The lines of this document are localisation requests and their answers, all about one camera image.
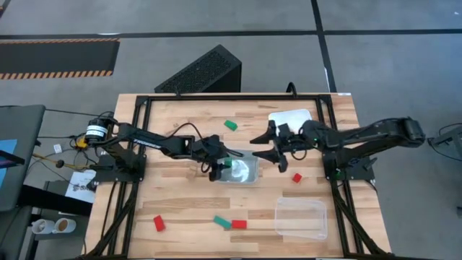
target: black metal frame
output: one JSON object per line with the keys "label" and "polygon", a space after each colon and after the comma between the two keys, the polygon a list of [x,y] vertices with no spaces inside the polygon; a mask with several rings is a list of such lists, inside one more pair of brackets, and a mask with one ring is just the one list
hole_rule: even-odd
{"label": "black metal frame", "polygon": [[[329,117],[329,123],[333,129],[337,129],[336,119],[334,114],[334,107],[332,104],[331,95],[307,95],[307,94],[298,94],[295,86],[293,84],[289,84],[287,87],[287,92],[291,94],[281,94],[281,95],[168,95],[168,96],[137,96],[136,97],[136,105],[134,110],[134,117],[132,124],[138,125],[139,122],[139,112],[141,110],[141,106],[145,105],[145,112],[144,112],[144,120],[142,124],[143,130],[148,130],[149,124],[149,116],[151,114],[152,109],[152,102],[154,101],[174,101],[174,100],[312,100],[316,104],[317,114],[319,121],[326,123],[324,118],[324,111],[322,104],[324,103],[327,107],[327,113]],[[145,151],[145,147],[140,145],[138,150],[138,155],[143,156]],[[109,236],[105,235],[107,243],[109,243],[109,250],[108,255],[106,257],[113,256],[114,259],[123,258],[128,256],[128,249],[130,245],[130,237],[131,237],[131,229],[133,227],[133,220],[134,220],[134,213],[135,213],[135,204],[136,204],[136,197],[138,192],[139,183],[133,183],[132,191],[129,195],[129,198],[125,205],[123,205],[123,200],[125,199],[126,193],[126,184],[121,183],[121,187],[118,193],[118,201],[115,209],[115,220],[114,223],[110,226],[108,233]],[[356,220],[356,212],[354,210],[354,202],[352,197],[352,190],[349,185],[349,181],[344,181],[344,194],[346,198],[346,202],[342,199],[337,182],[334,178],[330,179],[331,184],[331,191],[332,196],[335,204],[335,213],[337,219],[337,225],[339,228],[339,235],[341,241],[341,249],[345,258],[358,258],[358,259],[400,259],[399,257],[385,254],[384,251],[377,248],[374,244],[372,239],[367,235],[365,230],[361,227],[361,225]],[[356,246],[357,252],[351,253],[349,251],[349,241],[347,237],[347,232],[345,228],[344,218],[343,216],[350,221],[353,227],[353,236],[354,236],[354,244]],[[116,247],[116,236],[118,226],[122,222],[123,218],[127,216],[127,225],[124,232],[123,237],[123,245],[122,245],[122,252],[121,254],[114,255],[114,250]],[[376,255],[368,255],[364,254],[363,243],[368,247],[368,249]]]}

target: transparent plastic bin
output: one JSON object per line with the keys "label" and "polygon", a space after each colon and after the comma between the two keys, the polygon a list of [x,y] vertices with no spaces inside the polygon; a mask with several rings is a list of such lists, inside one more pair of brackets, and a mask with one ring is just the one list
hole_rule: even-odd
{"label": "transparent plastic bin", "polygon": [[230,155],[232,167],[222,170],[222,177],[217,180],[219,183],[253,184],[258,180],[258,158],[252,155],[252,151],[236,150],[242,153],[243,157]]}
{"label": "transparent plastic bin", "polygon": [[312,199],[279,198],[274,227],[280,235],[324,240],[327,238],[326,205]]}

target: green block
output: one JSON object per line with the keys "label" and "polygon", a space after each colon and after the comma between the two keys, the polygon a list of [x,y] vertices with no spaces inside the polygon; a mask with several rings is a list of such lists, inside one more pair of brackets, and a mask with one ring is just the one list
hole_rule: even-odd
{"label": "green block", "polygon": [[218,225],[221,225],[222,227],[226,229],[231,228],[231,222],[228,222],[225,219],[222,219],[221,217],[215,216],[214,222],[217,223]]}
{"label": "green block", "polygon": [[232,159],[230,157],[225,158],[225,165],[228,167],[232,167]]}
{"label": "green block", "polygon": [[237,124],[233,121],[226,120],[225,121],[225,126],[227,126],[229,129],[236,131],[237,129]]}

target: concrete floor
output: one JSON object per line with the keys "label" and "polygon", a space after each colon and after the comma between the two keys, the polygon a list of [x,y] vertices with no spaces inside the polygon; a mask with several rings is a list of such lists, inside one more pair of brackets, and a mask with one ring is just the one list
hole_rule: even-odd
{"label": "concrete floor", "polygon": [[[325,30],[462,28],[460,1],[322,0]],[[303,0],[12,0],[0,19],[0,35],[139,33],[197,30],[314,30]],[[366,125],[411,116],[427,135],[460,122],[462,35],[326,37],[339,92],[351,92]],[[101,113],[119,93],[152,92],[201,54],[222,44],[243,62],[243,92],[326,92],[316,36],[123,39],[112,77],[0,81],[0,104]],[[84,131],[88,118],[46,113],[40,135]],[[37,149],[51,153],[45,140]],[[442,152],[456,156],[450,147]],[[72,160],[69,153],[65,159]],[[393,252],[400,256],[460,259],[462,204],[460,162],[419,149],[380,153],[375,165],[379,200]],[[62,170],[64,176],[70,172]],[[41,187],[58,177],[37,166],[26,180]],[[79,254],[82,239],[41,242],[37,259]]]}

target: white cup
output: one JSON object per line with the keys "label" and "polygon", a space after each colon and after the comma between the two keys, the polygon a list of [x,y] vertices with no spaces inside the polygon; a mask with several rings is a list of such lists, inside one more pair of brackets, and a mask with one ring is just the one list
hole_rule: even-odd
{"label": "white cup", "polygon": [[58,221],[56,221],[55,227],[52,232],[53,234],[70,233],[75,230],[75,227],[75,220],[61,218]]}
{"label": "white cup", "polygon": [[55,222],[52,220],[37,220],[32,222],[32,232],[34,234],[49,234],[53,232]]}

